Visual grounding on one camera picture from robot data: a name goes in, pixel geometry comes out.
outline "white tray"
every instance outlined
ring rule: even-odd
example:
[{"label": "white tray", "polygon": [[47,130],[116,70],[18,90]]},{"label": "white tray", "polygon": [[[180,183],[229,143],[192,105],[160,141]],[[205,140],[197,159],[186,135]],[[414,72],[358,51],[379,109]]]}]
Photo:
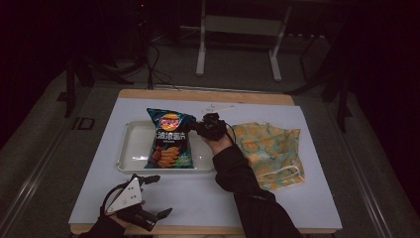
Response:
[{"label": "white tray", "polygon": [[210,148],[194,131],[188,134],[194,169],[145,169],[155,133],[156,127],[152,121],[127,123],[117,169],[124,174],[208,173],[214,170]]}]

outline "yellow-green patterned fabric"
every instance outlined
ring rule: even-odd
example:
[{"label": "yellow-green patterned fabric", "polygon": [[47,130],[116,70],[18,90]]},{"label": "yellow-green patterned fabric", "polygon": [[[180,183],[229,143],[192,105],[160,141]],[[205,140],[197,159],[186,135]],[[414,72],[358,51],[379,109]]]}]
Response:
[{"label": "yellow-green patterned fabric", "polygon": [[299,159],[300,129],[280,129],[256,122],[232,127],[236,143],[249,159],[262,189],[279,189],[304,182]]}]

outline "table surface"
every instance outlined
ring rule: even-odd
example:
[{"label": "table surface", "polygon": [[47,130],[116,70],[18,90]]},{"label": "table surface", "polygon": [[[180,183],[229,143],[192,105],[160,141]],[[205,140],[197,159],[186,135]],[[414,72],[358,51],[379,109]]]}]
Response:
[{"label": "table surface", "polygon": [[[98,216],[98,204],[115,185],[131,176],[117,170],[125,125],[150,120],[148,107],[170,109],[201,118],[210,105],[232,106],[219,112],[221,119],[235,125],[250,121],[301,129],[299,156],[306,180],[302,184],[276,190],[277,201],[286,209],[302,233],[333,233],[342,229],[331,191],[325,180],[303,113],[288,95],[123,89],[114,106],[89,173],[69,219],[71,231],[90,229]],[[242,234],[233,195],[214,181],[215,172],[160,175],[157,183],[144,185],[144,209],[173,212],[157,223],[152,234]],[[130,226],[127,234],[151,234]]]}]

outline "potato chip bag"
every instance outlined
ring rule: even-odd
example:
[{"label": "potato chip bag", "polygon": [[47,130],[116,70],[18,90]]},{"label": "potato chip bag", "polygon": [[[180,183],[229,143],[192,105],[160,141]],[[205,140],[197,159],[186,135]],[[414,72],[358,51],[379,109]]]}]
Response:
[{"label": "potato chip bag", "polygon": [[156,135],[145,169],[193,169],[188,124],[194,116],[176,111],[148,108]]}]

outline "dark background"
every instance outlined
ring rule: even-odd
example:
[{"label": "dark background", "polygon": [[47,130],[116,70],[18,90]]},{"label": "dark background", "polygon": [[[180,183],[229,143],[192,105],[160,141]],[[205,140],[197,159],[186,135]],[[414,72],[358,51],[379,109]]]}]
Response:
[{"label": "dark background", "polygon": [[[0,147],[49,83],[64,71],[68,49],[108,60],[110,48],[119,44],[133,20],[122,2],[8,0],[0,3]],[[154,20],[176,38],[177,25],[199,22],[199,2],[154,1],[158,6]],[[115,12],[103,19],[98,3],[103,9],[108,7]],[[416,3],[370,2],[351,14],[339,38],[344,49],[342,57],[352,72],[351,91],[358,97],[418,214],[419,10]]]}]

